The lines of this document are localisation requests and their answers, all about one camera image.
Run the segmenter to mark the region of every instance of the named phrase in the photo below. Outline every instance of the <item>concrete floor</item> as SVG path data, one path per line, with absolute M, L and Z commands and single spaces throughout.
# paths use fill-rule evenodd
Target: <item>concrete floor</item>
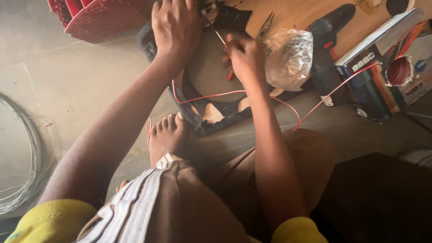
M 55 152 L 48 174 L 92 119 L 149 65 L 136 44 L 137 30 L 97 45 L 74 39 L 63 30 L 46 0 L 0 1 L 0 92 L 34 116 L 46 145 L 45 167 Z M 409 109 L 430 112 L 431 101 L 429 93 Z M 318 102 L 319 97 L 309 92 L 289 103 L 304 116 Z M 290 109 L 277 106 L 275 110 L 282 129 L 295 126 L 296 118 Z M 0 109 L 0 112 L 0 190 L 3 190 L 26 181 L 29 144 L 22 124 L 11 111 Z M 175 102 L 165 91 L 151 117 L 157 121 L 176 112 Z M 46 120 L 52 126 L 44 128 Z M 337 108 L 321 106 L 302 127 L 326 134 L 339 151 L 339 161 L 371 152 L 397 156 L 432 145 L 432 135 L 403 115 L 379 125 L 362 120 L 348 104 Z M 108 198 L 121 181 L 133 179 L 149 168 L 146 138 L 144 131 L 118 168 Z M 197 138 L 191 133 L 189 138 L 190 160 L 206 169 L 254 146 L 254 125 L 248 119 L 211 136 Z M 48 177 L 40 182 L 40 188 Z M 12 192 L 14 189 L 2 192 L 0 197 Z M 5 217 L 24 214 L 36 198 Z

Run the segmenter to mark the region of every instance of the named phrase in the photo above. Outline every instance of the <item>plastic bag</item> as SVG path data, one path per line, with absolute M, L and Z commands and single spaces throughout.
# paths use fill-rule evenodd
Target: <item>plastic bag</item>
M 295 29 L 279 29 L 267 35 L 266 77 L 271 86 L 288 91 L 301 91 L 312 66 L 312 33 Z

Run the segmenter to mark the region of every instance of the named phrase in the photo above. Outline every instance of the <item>wooden board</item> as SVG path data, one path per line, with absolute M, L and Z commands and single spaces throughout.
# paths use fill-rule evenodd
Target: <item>wooden board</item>
M 314 20 L 321 18 L 345 3 L 355 3 L 350 0 L 226 0 L 226 5 L 239 10 L 252 10 L 246 31 L 250 36 L 256 36 L 271 11 L 275 12 L 269 32 L 279 28 L 305 29 Z M 354 47 L 362 39 L 385 23 L 390 14 L 385 7 L 386 0 L 366 14 L 360 7 L 353 19 L 337 34 L 335 52 L 341 56 Z M 416 0 L 414 7 L 422 8 L 427 18 L 432 18 L 432 1 Z

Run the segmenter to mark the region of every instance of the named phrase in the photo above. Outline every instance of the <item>red perforated container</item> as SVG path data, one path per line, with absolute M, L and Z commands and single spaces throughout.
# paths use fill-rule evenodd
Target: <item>red perforated container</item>
M 149 0 L 48 0 L 59 15 L 64 32 L 96 43 L 125 30 L 142 26 L 151 15 Z

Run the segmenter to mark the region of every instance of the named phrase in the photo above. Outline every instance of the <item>black fabric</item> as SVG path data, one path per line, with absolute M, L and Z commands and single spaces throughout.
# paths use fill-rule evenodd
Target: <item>black fabric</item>
M 219 8 L 218 16 L 216 17 L 213 25 L 215 26 L 215 28 L 224 28 L 239 33 L 246 33 L 246 25 L 251 14 L 252 11 L 243 11 L 228 6 L 221 6 Z M 146 23 L 144 27 L 139 31 L 137 35 L 137 42 L 140 46 L 140 50 L 144 52 L 149 62 L 152 62 L 157 53 L 157 46 L 154 39 L 151 20 Z M 313 88 L 313 85 L 308 80 L 305 84 L 303 84 L 301 88 L 303 90 L 298 92 L 284 91 L 277 98 L 283 101 L 289 100 L 308 90 L 311 90 Z M 271 91 L 272 89 L 274 89 L 274 87 L 269 85 L 269 90 Z M 174 98 L 174 93 L 171 85 L 168 86 L 168 90 L 171 93 L 171 96 Z M 202 97 L 202 95 L 197 92 L 193 85 L 189 82 L 186 72 L 183 76 L 183 88 L 181 90 L 176 88 L 175 93 L 180 101 Z M 215 102 L 208 99 L 200 99 L 191 102 L 191 104 L 177 103 L 177 105 L 179 106 L 179 109 L 185 116 L 186 120 L 194 127 L 194 131 L 197 136 L 201 137 L 220 131 L 233 124 L 250 118 L 252 116 L 252 111 L 250 107 L 246 108 L 242 112 L 238 112 L 238 104 L 245 97 L 246 95 L 232 102 Z M 215 108 L 218 109 L 218 111 L 224 116 L 221 121 L 216 123 L 208 123 L 207 121 L 202 121 L 204 110 L 208 103 L 212 103 Z M 273 103 L 275 105 L 279 104 L 277 101 L 274 100 Z M 196 111 L 198 111 L 198 115 L 193 112 L 191 105 L 193 105 Z
M 372 153 L 335 166 L 317 224 L 334 242 L 430 242 L 431 202 L 431 169 Z

